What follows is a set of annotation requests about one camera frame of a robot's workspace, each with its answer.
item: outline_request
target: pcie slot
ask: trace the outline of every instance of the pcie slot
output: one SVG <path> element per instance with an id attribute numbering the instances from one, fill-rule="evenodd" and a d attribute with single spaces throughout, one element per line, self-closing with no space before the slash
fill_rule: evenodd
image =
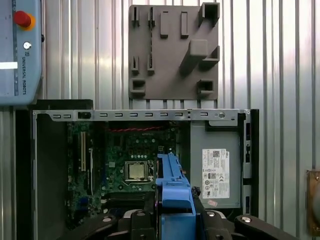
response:
<path id="1" fill-rule="evenodd" d="M 93 195 L 94 194 L 94 150 L 92 148 L 89 148 L 89 153 L 90 153 L 90 182 L 89 182 L 89 187 L 90 187 L 90 192 Z"/>
<path id="2" fill-rule="evenodd" d="M 86 148 L 87 148 L 87 134 L 86 132 L 81 132 L 81 171 L 86 171 Z"/>

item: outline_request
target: white label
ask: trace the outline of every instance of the white label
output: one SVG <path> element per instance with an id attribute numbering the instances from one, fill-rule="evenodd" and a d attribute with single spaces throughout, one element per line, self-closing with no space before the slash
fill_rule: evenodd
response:
<path id="1" fill-rule="evenodd" d="M 115 167 L 116 167 L 116 163 L 114 161 L 110 161 L 109 168 L 115 168 Z"/>
<path id="2" fill-rule="evenodd" d="M 202 149 L 202 198 L 230 197 L 229 152 L 226 149 Z"/>

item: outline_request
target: green circuit board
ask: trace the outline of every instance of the green circuit board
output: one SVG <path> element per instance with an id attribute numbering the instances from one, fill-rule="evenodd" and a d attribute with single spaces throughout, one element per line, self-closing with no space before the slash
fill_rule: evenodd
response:
<path id="1" fill-rule="evenodd" d="M 68 136 L 67 226 L 108 211 L 112 194 L 156 188 L 157 155 L 176 152 L 176 127 L 109 128 L 71 122 Z"/>

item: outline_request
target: cable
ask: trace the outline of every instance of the cable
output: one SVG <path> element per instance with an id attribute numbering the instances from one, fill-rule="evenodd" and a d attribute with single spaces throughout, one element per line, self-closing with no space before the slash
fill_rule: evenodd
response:
<path id="1" fill-rule="evenodd" d="M 112 133 L 123 133 L 123 132 L 144 132 L 144 131 L 151 131 L 162 129 L 162 126 L 151 126 L 146 128 L 125 128 L 125 129 L 107 129 L 109 132 Z"/>

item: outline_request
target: metal sheet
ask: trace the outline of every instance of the metal sheet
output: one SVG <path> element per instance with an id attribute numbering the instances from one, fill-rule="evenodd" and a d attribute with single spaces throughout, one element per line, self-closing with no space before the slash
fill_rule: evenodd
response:
<path id="1" fill-rule="evenodd" d="M 320 169 L 320 1 L 217 1 L 217 102 L 128 98 L 129 6 L 209 2 L 202 0 L 44 0 L 45 68 L 39 95 L 93 99 L 101 110 L 259 108 L 260 217 L 309 240 L 306 170 Z M 11 117 L 8 111 L 0 115 L 3 136 Z M 8 151 L 7 139 L 0 139 L 0 149 Z M 7 164 L 8 155 L 0 156 L 1 164 Z M 10 176 L 3 169 L 1 179 L 7 181 Z M 4 188 L 2 199 L 7 196 Z M 2 221 L 2 239 L 9 240 L 6 224 Z"/>
<path id="2" fill-rule="evenodd" d="M 16 161 L 14 113 L 0 108 L 0 239 L 16 239 Z"/>

